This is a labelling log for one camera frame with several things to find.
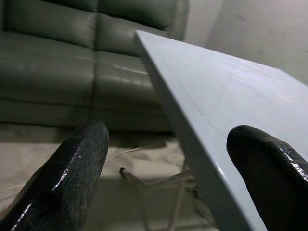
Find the metal leg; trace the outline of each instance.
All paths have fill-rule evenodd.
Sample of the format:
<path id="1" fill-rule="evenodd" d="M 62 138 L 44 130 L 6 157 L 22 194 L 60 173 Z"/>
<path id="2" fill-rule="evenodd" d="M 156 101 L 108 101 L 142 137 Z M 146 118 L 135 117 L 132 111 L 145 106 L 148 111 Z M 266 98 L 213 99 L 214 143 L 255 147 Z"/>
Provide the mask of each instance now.
<path id="1" fill-rule="evenodd" d="M 146 231 L 150 231 L 150 227 L 149 227 L 149 223 L 146 218 L 146 201 L 145 201 L 144 190 L 168 187 L 170 185 L 174 185 L 175 183 L 178 183 L 177 194 L 176 194 L 175 202 L 174 202 L 173 209 L 170 215 L 168 229 L 167 229 L 167 231 L 175 231 L 176 221 L 179 216 L 180 207 L 181 207 L 183 195 L 185 192 L 185 188 L 195 186 L 195 183 L 187 183 L 189 179 L 193 179 L 193 176 L 191 174 L 191 171 L 188 169 L 186 162 L 184 162 L 183 164 L 181 173 L 171 176 L 167 179 L 158 180 L 152 183 L 147 183 L 147 182 L 140 180 L 139 178 L 137 178 L 130 172 L 126 171 L 124 168 L 120 169 L 120 174 L 122 175 L 124 179 L 129 180 L 132 183 L 135 183 L 136 189 L 138 191 L 138 195 L 141 199 L 141 218 L 144 223 L 144 229 Z"/>

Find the tabletop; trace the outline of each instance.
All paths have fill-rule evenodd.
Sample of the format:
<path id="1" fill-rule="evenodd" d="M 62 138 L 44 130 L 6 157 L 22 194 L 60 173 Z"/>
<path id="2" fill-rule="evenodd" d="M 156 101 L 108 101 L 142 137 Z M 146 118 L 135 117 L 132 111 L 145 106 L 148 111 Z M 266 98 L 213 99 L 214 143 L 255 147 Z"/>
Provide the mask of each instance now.
<path id="1" fill-rule="evenodd" d="M 220 230 L 266 230 L 227 149 L 250 125 L 308 161 L 308 87 L 282 70 L 146 32 L 139 54 Z"/>

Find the gray leather sofa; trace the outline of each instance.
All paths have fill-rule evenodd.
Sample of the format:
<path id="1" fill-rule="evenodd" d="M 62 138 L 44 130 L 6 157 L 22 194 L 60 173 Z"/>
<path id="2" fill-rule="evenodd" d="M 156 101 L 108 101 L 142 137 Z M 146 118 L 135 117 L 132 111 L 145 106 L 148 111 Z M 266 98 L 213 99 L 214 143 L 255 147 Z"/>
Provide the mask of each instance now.
<path id="1" fill-rule="evenodd" d="M 182 40 L 187 0 L 0 0 L 0 121 L 168 131 L 134 31 Z"/>

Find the white wall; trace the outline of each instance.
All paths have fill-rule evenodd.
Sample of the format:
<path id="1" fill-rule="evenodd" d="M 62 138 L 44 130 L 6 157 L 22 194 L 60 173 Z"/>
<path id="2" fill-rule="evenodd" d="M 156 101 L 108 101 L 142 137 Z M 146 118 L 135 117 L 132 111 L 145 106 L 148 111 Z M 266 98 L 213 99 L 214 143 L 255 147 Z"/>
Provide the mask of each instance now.
<path id="1" fill-rule="evenodd" d="M 205 46 L 308 84 L 308 0 L 225 0 Z"/>
<path id="2" fill-rule="evenodd" d="M 224 0 L 189 0 L 190 12 L 185 42 L 201 46 L 210 34 Z"/>

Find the floor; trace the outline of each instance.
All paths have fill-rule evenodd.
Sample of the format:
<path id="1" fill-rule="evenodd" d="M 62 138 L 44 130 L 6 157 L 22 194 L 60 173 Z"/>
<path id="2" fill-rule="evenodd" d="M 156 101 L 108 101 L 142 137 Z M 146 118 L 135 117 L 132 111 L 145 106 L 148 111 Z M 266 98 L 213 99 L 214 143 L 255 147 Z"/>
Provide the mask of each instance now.
<path id="1" fill-rule="evenodd" d="M 0 211 L 72 132 L 66 128 L 0 124 Z M 143 231 L 139 199 L 118 170 L 125 167 L 143 180 L 157 180 L 179 173 L 182 162 L 181 147 L 171 134 L 111 132 L 107 159 L 83 231 Z M 147 194 L 151 230 L 166 228 L 174 193 L 171 188 Z M 179 230 L 216 231 L 213 225 L 208 208 L 187 190 Z"/>

